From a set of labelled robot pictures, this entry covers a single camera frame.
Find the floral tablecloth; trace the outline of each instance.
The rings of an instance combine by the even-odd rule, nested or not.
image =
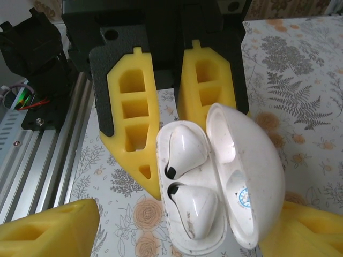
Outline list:
[[[343,214],[343,17],[244,23],[244,70],[252,117],[277,147],[286,199]],[[158,92],[160,125],[178,120],[172,89]],[[172,246],[161,203],[113,159],[91,112],[71,201],[94,198],[100,225],[92,256],[182,254]],[[261,256],[231,232],[208,256]]]

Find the yellow foam block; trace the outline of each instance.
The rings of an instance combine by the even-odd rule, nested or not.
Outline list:
[[[115,134],[100,132],[118,164],[153,197],[160,200],[156,161],[159,105],[152,58],[134,48],[107,75]]]
[[[343,216],[285,201],[260,247],[263,257],[342,257]]]
[[[0,225],[1,257],[89,257],[99,225],[93,199]]]
[[[194,40],[183,55],[177,113],[206,131],[206,117],[213,103],[236,109],[230,63],[209,47]]]

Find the white plastic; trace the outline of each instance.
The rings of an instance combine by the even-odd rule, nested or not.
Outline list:
[[[187,126],[204,142],[208,158],[180,178],[171,180],[166,177],[165,169],[171,134],[180,125]],[[277,150],[253,120],[224,105],[211,106],[206,127],[208,139],[198,125],[187,121],[167,124],[157,137],[161,198],[171,242],[184,254],[209,254],[224,241],[229,222],[238,243],[254,248],[271,230],[284,201],[285,179]],[[214,221],[205,238],[197,240],[188,236],[182,214],[168,195],[168,189],[175,185],[206,187],[217,194]],[[182,204],[183,208],[191,199],[189,193],[180,197],[186,203]]]
[[[204,239],[214,221],[217,194],[207,187],[189,185],[177,185],[172,191],[169,196],[176,204],[189,238]]]
[[[206,128],[231,229],[240,245],[254,248],[271,230],[284,203],[280,157],[252,119],[227,106],[211,106]]]
[[[202,165],[207,157],[204,138],[198,138],[187,126],[177,126],[170,137],[169,162],[166,175],[178,179],[195,167]]]

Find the fern leaf print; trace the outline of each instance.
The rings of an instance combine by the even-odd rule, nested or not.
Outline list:
[[[314,130],[316,126],[329,125],[325,121],[325,117],[332,114],[332,112],[321,113],[318,112],[320,107],[320,96],[315,100],[310,99],[310,91],[312,85],[301,87],[302,81],[291,83],[294,78],[283,78],[273,72],[267,72],[269,93],[275,95],[270,97],[277,104],[275,109],[285,111],[296,118],[294,124],[304,124],[305,130]]]

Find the white earbud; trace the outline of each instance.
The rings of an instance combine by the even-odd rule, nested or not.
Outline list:
[[[197,137],[187,126],[180,125],[170,136],[166,176],[170,179],[179,179],[189,170],[204,164],[207,157],[204,139]]]
[[[204,239],[211,230],[218,199],[207,187],[177,185],[168,190],[175,202],[184,229],[191,239]]]

